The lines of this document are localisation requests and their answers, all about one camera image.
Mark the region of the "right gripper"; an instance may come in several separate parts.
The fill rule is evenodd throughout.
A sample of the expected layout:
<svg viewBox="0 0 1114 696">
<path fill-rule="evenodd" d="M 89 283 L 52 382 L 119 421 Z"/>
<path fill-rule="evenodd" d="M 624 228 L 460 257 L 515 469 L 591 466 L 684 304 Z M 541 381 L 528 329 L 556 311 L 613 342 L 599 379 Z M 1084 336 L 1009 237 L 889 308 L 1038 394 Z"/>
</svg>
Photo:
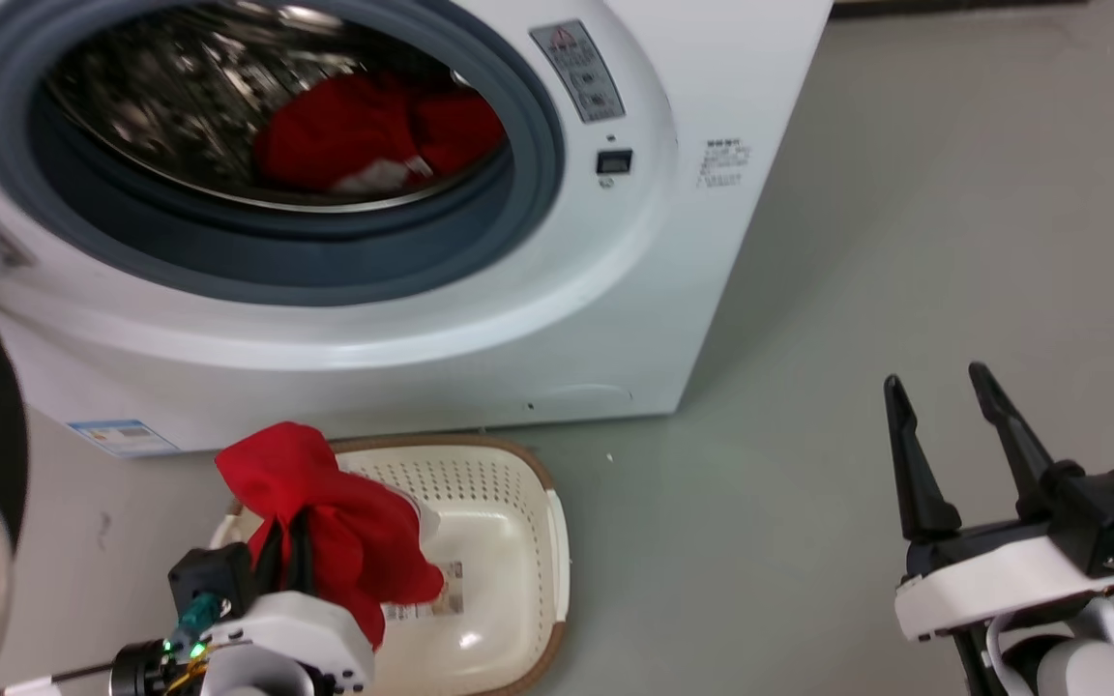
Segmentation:
<svg viewBox="0 0 1114 696">
<path fill-rule="evenodd" d="M 895 614 L 920 640 L 1114 592 L 1114 470 L 1087 476 L 1056 461 L 985 362 L 968 366 L 983 418 L 998 433 L 1018 519 L 962 529 L 942 497 L 900 376 L 885 379 L 885 411 L 901 532 L 912 543 Z"/>
</svg>

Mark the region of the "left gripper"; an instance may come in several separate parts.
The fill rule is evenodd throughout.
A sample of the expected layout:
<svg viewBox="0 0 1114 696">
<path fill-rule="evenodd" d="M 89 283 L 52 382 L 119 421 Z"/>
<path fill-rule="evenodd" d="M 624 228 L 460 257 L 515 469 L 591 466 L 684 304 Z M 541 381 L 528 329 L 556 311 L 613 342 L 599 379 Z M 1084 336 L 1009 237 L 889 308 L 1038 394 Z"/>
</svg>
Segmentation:
<svg viewBox="0 0 1114 696">
<path fill-rule="evenodd" d="M 307 511 L 245 545 L 193 549 L 168 572 L 177 623 L 168 696 L 349 696 L 374 682 L 352 614 L 317 597 Z"/>
</svg>

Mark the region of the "red cloth garment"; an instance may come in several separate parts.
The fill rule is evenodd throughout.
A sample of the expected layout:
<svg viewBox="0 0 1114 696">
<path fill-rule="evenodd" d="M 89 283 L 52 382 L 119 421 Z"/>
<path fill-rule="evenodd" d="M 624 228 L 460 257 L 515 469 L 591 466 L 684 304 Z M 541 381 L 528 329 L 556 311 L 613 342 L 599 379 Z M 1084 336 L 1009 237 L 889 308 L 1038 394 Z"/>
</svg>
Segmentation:
<svg viewBox="0 0 1114 696">
<path fill-rule="evenodd" d="M 252 558 L 270 525 L 287 530 L 307 511 L 317 597 L 352 614 L 373 651 L 385 637 L 384 604 L 430 602 L 443 576 L 421 546 L 414 502 L 380 481 L 342 471 L 321 431 L 282 422 L 266 427 L 214 458 L 229 492 L 261 525 L 251 535 Z"/>
</svg>

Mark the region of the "cream perforated laundry basket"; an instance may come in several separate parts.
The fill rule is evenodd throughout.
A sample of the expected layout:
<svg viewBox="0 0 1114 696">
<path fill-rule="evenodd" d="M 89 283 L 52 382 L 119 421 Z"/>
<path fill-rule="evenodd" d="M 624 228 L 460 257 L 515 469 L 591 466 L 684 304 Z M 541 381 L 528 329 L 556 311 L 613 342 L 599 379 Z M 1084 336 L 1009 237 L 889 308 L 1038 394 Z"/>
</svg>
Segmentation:
<svg viewBox="0 0 1114 696">
<path fill-rule="evenodd" d="M 571 594 L 569 530 L 539 459 L 489 437 L 329 445 L 342 471 L 414 502 L 429 563 L 465 563 L 465 612 L 385 623 L 374 682 L 358 696 L 522 696 L 561 647 Z M 214 549 L 248 545 L 261 525 L 233 498 Z"/>
</svg>

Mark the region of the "white front-load washing machine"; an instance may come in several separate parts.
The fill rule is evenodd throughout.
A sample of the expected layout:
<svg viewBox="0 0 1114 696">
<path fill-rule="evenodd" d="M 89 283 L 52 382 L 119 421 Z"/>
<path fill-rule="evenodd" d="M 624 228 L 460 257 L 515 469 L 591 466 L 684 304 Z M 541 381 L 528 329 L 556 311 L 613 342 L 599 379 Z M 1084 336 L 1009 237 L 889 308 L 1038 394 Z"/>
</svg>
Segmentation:
<svg viewBox="0 0 1114 696">
<path fill-rule="evenodd" d="M 560 189 L 529 238 L 414 296 L 231 303 L 92 259 L 0 189 L 0 335 L 27 404 L 141 421 L 180 452 L 282 421 L 345 439 L 673 413 L 836 0 L 451 1 L 560 115 Z M 580 122 L 529 36 L 566 19 L 624 118 Z M 627 147 L 629 175 L 594 171 Z"/>
</svg>

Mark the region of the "steel washing machine drum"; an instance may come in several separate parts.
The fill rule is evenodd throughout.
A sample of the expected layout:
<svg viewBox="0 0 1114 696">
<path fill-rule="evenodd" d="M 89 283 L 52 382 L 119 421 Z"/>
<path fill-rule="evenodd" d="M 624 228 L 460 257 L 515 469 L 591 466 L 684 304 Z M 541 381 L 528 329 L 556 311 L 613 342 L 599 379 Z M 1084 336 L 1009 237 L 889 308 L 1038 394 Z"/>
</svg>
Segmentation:
<svg viewBox="0 0 1114 696">
<path fill-rule="evenodd" d="M 508 137 L 468 171 L 385 197 L 258 180 L 253 140 L 280 107 L 329 76 L 375 72 L 448 78 L 479 94 L 416 45 L 309 6 L 268 0 L 211 0 L 125 19 L 66 52 L 47 87 L 68 119 L 138 170 L 265 210 L 384 210 L 455 189 L 507 154 Z"/>
</svg>

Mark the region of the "paper label with barcode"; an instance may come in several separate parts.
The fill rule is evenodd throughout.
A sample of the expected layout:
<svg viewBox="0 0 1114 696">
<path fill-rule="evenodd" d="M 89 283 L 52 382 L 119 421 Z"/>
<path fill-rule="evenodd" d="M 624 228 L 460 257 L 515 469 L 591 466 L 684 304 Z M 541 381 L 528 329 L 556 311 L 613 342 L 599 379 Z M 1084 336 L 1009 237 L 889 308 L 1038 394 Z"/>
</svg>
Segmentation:
<svg viewBox="0 0 1114 696">
<path fill-rule="evenodd" d="M 451 561 L 439 563 L 443 576 L 441 594 L 430 602 L 421 604 L 384 604 L 385 623 L 408 623 L 416 620 L 436 620 L 460 616 L 465 612 L 465 563 Z"/>
</svg>

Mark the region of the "blue energy label sticker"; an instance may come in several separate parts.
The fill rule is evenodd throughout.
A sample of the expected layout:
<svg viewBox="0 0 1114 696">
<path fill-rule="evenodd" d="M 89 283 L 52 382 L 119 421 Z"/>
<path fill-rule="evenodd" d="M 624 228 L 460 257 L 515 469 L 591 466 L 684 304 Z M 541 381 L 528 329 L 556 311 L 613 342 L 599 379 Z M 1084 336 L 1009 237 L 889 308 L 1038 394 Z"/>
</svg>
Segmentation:
<svg viewBox="0 0 1114 696">
<path fill-rule="evenodd" d="M 180 452 L 160 433 L 141 421 L 82 421 L 68 422 L 67 427 L 116 458 L 169 455 Z"/>
</svg>

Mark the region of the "grey rubber door gasket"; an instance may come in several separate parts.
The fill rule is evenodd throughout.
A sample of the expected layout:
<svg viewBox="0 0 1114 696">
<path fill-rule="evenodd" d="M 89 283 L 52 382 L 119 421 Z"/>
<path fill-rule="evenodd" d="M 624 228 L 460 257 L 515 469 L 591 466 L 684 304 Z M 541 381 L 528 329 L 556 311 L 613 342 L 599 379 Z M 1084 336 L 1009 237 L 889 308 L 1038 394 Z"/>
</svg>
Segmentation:
<svg viewBox="0 0 1114 696">
<path fill-rule="evenodd" d="M 504 122 L 502 159 L 455 188 L 384 210 L 265 210 L 190 192 L 89 138 L 48 91 L 53 66 L 88 37 L 208 1 L 0 6 L 0 189 L 53 237 L 119 272 L 197 296 L 359 305 L 481 272 L 551 210 L 566 153 L 553 98 L 521 53 L 451 0 L 300 3 L 416 45 L 463 76 Z"/>
</svg>

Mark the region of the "red garment with white patch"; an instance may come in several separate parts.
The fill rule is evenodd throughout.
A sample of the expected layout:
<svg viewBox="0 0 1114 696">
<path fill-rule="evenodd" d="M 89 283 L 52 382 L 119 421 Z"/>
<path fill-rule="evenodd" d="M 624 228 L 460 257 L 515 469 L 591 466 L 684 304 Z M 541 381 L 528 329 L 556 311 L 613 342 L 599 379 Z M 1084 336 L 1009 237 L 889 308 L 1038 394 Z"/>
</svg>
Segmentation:
<svg viewBox="0 0 1114 696">
<path fill-rule="evenodd" d="M 489 101 L 448 78 L 340 73 L 280 107 L 252 157 L 262 184 L 374 198 L 442 184 L 505 140 Z"/>
</svg>

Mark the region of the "grey warning sticker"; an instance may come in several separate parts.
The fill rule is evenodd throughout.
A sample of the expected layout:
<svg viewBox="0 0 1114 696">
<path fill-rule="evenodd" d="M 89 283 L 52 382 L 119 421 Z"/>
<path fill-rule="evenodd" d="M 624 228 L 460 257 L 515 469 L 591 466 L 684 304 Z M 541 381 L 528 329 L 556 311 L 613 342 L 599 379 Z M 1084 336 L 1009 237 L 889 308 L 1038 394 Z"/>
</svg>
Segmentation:
<svg viewBox="0 0 1114 696">
<path fill-rule="evenodd" d="M 610 69 L 579 19 L 534 27 L 529 36 L 565 85 L 580 122 L 624 118 L 625 106 Z"/>
</svg>

